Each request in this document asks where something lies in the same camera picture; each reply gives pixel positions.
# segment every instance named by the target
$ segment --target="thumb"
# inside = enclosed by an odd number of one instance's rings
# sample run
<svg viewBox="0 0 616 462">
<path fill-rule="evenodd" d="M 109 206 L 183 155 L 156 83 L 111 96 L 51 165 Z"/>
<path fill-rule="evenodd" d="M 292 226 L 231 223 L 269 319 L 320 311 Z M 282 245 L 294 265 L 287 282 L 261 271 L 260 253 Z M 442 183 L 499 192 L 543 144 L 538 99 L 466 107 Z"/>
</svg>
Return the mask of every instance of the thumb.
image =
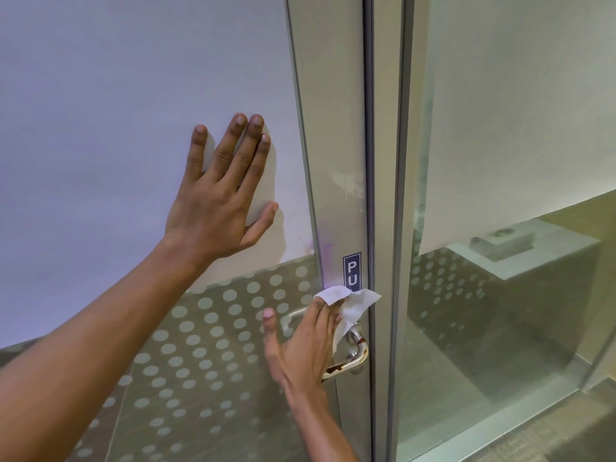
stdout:
<svg viewBox="0 0 616 462">
<path fill-rule="evenodd" d="M 278 342 L 278 321 L 276 320 L 276 313 L 272 308 L 263 310 L 263 329 L 266 335 L 264 344 L 267 366 L 272 378 L 275 381 L 279 381 L 282 377 L 281 349 L 280 342 Z"/>
<path fill-rule="evenodd" d="M 278 210 L 277 202 L 270 202 L 265 209 L 261 212 L 261 215 L 254 221 L 249 227 L 246 227 L 246 232 L 240 241 L 240 248 L 246 249 L 256 245 L 261 236 L 270 228 L 273 224 L 273 217 Z"/>
</svg>

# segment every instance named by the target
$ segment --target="metal door handle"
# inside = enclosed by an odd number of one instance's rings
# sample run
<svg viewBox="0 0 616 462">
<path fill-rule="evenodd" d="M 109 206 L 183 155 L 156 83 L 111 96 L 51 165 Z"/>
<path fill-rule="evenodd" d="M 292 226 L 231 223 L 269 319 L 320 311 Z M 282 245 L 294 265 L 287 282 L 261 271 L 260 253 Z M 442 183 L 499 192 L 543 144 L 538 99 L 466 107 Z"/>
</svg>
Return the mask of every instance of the metal door handle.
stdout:
<svg viewBox="0 0 616 462">
<path fill-rule="evenodd" d="M 307 307 L 289 313 L 286 318 L 284 318 L 287 319 L 286 321 L 281 320 L 281 325 L 286 329 L 288 323 L 290 323 L 294 317 L 304 315 L 306 310 L 308 310 Z M 362 325 L 359 323 L 353 324 L 349 332 L 347 332 L 346 337 L 350 343 L 357 345 L 357 351 L 353 352 L 346 361 L 329 366 L 323 373 L 322 381 L 334 378 L 341 372 L 347 372 L 353 368 L 357 368 L 368 359 L 368 343 L 362 334 Z"/>
</svg>

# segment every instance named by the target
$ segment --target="white paper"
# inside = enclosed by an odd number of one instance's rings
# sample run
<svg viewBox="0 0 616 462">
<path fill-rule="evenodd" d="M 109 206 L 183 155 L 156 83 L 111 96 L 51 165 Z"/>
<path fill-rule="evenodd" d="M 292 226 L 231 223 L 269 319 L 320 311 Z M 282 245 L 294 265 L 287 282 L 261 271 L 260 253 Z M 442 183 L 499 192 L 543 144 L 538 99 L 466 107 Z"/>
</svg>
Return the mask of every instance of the white paper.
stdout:
<svg viewBox="0 0 616 462">
<path fill-rule="evenodd" d="M 235 112 L 265 117 L 273 152 L 251 212 L 280 210 L 195 290 L 312 252 L 284 0 L 3 0 L 3 12 L 0 347 L 50 332 L 150 252 L 197 123 L 218 141 Z"/>
<path fill-rule="evenodd" d="M 616 0 L 442 1 L 420 253 L 616 189 Z"/>
<path fill-rule="evenodd" d="M 347 298 L 340 308 L 340 315 L 343 319 L 334 332 L 333 353 L 335 353 L 338 342 L 342 340 L 344 334 L 349 332 L 351 326 L 358 322 L 364 311 L 370 305 L 376 303 L 381 295 L 366 288 L 353 292 L 342 285 L 335 285 L 317 293 L 315 297 L 321 297 L 328 305 L 333 305 L 338 300 Z"/>
</svg>

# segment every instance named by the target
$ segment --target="hand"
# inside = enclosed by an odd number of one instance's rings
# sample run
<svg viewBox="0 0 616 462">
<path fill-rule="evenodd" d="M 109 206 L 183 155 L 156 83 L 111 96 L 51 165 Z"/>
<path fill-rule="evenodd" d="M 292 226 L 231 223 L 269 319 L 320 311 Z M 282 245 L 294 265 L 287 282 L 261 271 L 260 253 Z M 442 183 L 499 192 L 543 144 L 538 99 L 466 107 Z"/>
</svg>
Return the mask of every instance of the hand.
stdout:
<svg viewBox="0 0 616 462">
<path fill-rule="evenodd" d="M 322 298 L 315 297 L 295 334 L 282 346 L 278 342 L 274 310 L 263 311 L 267 365 L 272 378 L 285 391 L 290 406 L 297 399 L 322 401 L 325 398 L 321 379 L 331 363 L 334 331 L 342 320 L 338 311 L 344 300 L 329 306 Z"/>
<path fill-rule="evenodd" d="M 270 150 L 261 115 L 252 115 L 240 148 L 236 144 L 246 127 L 246 116 L 233 117 L 203 173 L 208 130 L 197 125 L 192 133 L 186 171 L 169 211 L 165 239 L 182 247 L 203 271 L 221 257 L 253 246 L 273 224 L 278 204 L 272 202 L 258 220 L 246 226 L 248 209 Z"/>
</svg>

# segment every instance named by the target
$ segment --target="blue sign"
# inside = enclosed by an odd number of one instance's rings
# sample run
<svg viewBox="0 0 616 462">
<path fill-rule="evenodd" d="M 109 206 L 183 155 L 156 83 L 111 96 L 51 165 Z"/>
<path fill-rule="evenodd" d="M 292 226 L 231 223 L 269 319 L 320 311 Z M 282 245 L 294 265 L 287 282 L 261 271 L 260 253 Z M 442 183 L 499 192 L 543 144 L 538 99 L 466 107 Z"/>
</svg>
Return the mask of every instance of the blue sign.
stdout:
<svg viewBox="0 0 616 462">
<path fill-rule="evenodd" d="M 362 289 L 362 254 L 360 252 L 343 257 L 344 286 L 353 292 Z"/>
</svg>

